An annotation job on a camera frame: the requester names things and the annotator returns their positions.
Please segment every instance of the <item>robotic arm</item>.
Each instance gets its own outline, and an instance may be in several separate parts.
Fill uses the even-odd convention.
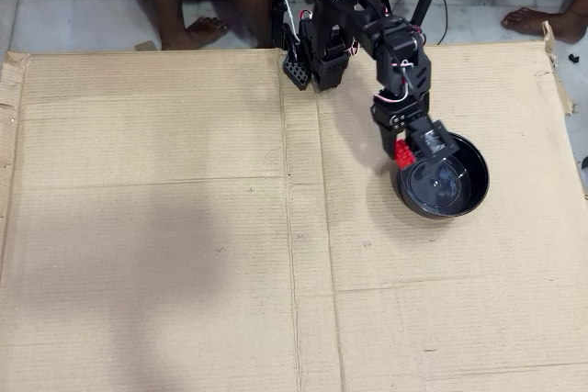
[[[443,124],[428,116],[431,62],[418,26],[388,14],[379,0],[315,0],[298,36],[288,25],[284,31],[284,72],[300,90],[312,77],[320,91],[339,85],[356,43],[376,61],[383,88],[373,96],[371,113],[384,150],[400,167],[417,152],[437,163],[458,150]],[[405,141],[397,140],[404,131]]]

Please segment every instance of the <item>torn cardboard corner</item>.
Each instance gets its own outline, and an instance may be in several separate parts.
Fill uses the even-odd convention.
[[[11,54],[0,390],[585,392],[587,207],[543,43],[427,53],[432,117],[491,174],[451,222],[382,172],[365,53],[319,95],[276,50]]]
[[[545,52],[549,57],[551,66],[553,67],[553,74],[555,75],[556,86],[558,87],[558,95],[560,96],[561,106],[566,115],[571,115],[574,112],[574,104],[570,100],[568,93],[563,87],[563,83],[558,76],[558,61],[555,56],[555,38],[553,37],[553,29],[548,21],[543,22],[543,41],[545,42]]]

